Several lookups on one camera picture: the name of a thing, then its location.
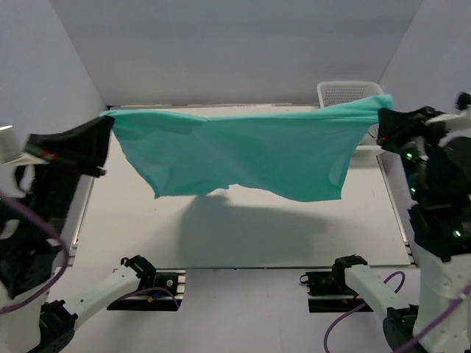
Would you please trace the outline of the teal green t-shirt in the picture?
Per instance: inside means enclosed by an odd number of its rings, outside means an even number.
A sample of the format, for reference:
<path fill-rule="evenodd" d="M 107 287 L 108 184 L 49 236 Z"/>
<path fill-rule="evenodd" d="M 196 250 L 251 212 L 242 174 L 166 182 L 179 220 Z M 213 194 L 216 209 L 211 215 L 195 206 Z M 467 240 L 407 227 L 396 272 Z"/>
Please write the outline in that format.
<path fill-rule="evenodd" d="M 390 95 L 364 99 L 359 120 L 328 108 L 202 117 L 111 110 L 113 133 L 156 197 L 203 196 L 231 185 L 296 202 L 338 200 L 350 161 Z"/>

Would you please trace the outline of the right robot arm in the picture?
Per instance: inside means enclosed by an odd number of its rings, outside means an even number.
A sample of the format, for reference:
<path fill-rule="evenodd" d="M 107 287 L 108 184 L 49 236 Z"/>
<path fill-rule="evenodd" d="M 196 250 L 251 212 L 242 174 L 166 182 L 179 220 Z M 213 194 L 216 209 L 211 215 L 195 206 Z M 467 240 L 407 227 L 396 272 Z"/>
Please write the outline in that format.
<path fill-rule="evenodd" d="M 354 291 L 383 326 L 393 352 L 468 352 L 470 308 L 470 95 L 456 113 L 431 107 L 378 113 L 378 145 L 399 155 L 414 200 L 409 219 L 419 258 L 419 302 L 409 304 L 359 256 L 340 257 L 333 287 Z"/>

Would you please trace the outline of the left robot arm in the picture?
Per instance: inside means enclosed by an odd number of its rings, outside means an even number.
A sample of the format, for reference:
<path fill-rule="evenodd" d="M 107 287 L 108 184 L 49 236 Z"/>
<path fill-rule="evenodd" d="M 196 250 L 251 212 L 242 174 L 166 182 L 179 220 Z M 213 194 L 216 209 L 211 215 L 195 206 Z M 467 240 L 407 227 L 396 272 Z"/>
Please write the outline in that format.
<path fill-rule="evenodd" d="M 30 135 L 19 146 L 10 125 L 1 128 L 1 162 L 15 167 L 20 182 L 27 167 L 34 176 L 21 198 L 1 198 L 1 350 L 60 352 L 78 328 L 114 301 L 155 286 L 155 267 L 142 256 L 121 263 L 90 291 L 49 302 L 62 276 L 56 259 L 68 265 L 61 238 L 83 176 L 102 177 L 114 120 L 105 115 L 62 133 Z"/>

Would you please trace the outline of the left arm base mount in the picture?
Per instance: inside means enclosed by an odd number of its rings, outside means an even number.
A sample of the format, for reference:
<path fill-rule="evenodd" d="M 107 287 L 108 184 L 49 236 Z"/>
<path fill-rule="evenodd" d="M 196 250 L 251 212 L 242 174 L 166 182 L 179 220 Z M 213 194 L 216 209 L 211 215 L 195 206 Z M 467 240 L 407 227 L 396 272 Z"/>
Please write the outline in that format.
<path fill-rule="evenodd" d="M 158 269 L 142 282 L 137 293 L 126 295 L 107 306 L 108 311 L 177 312 L 185 291 L 185 270 Z"/>

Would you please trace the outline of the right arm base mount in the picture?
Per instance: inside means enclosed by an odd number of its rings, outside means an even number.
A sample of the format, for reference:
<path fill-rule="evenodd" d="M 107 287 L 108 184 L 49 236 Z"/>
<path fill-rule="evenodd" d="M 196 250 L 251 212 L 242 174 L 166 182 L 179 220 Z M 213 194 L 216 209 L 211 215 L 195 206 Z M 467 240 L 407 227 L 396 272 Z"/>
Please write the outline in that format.
<path fill-rule="evenodd" d="M 309 313 L 347 313 L 360 306 L 360 312 L 372 312 L 353 290 L 341 289 L 330 271 L 309 271 L 299 278 L 307 288 Z"/>

